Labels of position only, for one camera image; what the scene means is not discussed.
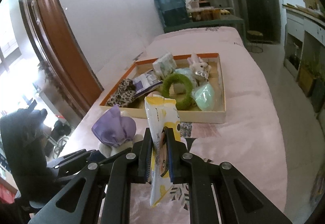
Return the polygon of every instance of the purple snack bag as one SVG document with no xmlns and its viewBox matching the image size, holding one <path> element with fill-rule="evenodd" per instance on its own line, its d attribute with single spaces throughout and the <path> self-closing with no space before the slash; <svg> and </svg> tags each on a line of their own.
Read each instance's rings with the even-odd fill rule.
<svg viewBox="0 0 325 224">
<path fill-rule="evenodd" d="M 93 125 L 91 131 L 105 145 L 114 148 L 126 141 L 132 141 L 137 126 L 130 117 L 121 117 L 118 105 L 106 111 Z"/>
</svg>

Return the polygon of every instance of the countertop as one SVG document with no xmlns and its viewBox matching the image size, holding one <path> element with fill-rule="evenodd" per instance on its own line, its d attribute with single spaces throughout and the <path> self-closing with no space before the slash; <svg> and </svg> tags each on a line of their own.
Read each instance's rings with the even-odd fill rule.
<svg viewBox="0 0 325 224">
<path fill-rule="evenodd" d="M 302 15 L 302 16 L 316 22 L 317 24 L 319 24 L 320 26 L 325 28 L 325 21 L 320 20 L 316 16 L 314 16 L 312 14 L 309 14 L 309 13 L 306 13 L 306 12 L 302 11 L 301 9 L 299 9 L 297 7 L 294 7 L 294 6 L 288 6 L 288 5 L 284 5 L 284 4 L 282 4 L 282 6 L 283 6 L 284 9 L 290 10 L 290 11 L 295 12 L 297 14 L 300 14 L 300 15 Z"/>
</svg>

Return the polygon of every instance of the drawer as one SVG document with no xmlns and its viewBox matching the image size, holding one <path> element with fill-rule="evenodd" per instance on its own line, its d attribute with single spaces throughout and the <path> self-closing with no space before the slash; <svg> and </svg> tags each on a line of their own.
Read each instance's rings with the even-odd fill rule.
<svg viewBox="0 0 325 224">
<path fill-rule="evenodd" d="M 291 13 L 291 12 L 287 12 L 287 18 L 298 22 L 300 24 L 303 24 L 303 16 L 297 13 Z"/>
<path fill-rule="evenodd" d="M 325 45 L 325 30 L 322 27 L 307 18 L 304 19 L 303 26 L 306 32 Z"/>
<path fill-rule="evenodd" d="M 288 33 L 303 42 L 304 29 L 303 25 L 291 19 L 287 19 Z"/>
</svg>

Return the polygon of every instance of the pink blanket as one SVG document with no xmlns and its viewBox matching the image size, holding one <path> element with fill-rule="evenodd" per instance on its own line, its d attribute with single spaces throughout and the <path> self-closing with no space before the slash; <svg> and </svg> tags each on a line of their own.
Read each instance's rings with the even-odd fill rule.
<svg viewBox="0 0 325 224">
<path fill-rule="evenodd" d="M 234 28 L 188 29 L 156 37 L 140 60 L 195 53 L 220 54 L 226 96 L 224 124 L 193 123 L 197 138 L 191 152 L 220 164 L 232 163 L 281 211 L 287 189 L 287 165 L 282 131 L 269 87 Z M 98 104 L 106 89 L 77 127 L 61 155 L 78 149 L 98 149 L 91 127 L 102 115 Z M 147 121 L 135 119 L 137 133 Z M 177 185 L 154 208 L 149 207 L 150 185 L 132 185 L 130 223 L 189 223 L 186 185 Z"/>
</svg>

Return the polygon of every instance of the blue water jug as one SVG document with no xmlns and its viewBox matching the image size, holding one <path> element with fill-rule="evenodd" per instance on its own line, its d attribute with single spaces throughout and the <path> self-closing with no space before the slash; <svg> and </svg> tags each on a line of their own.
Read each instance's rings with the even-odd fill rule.
<svg viewBox="0 0 325 224">
<path fill-rule="evenodd" d="M 190 22 L 184 0 L 155 0 L 155 5 L 163 27 Z"/>
</svg>

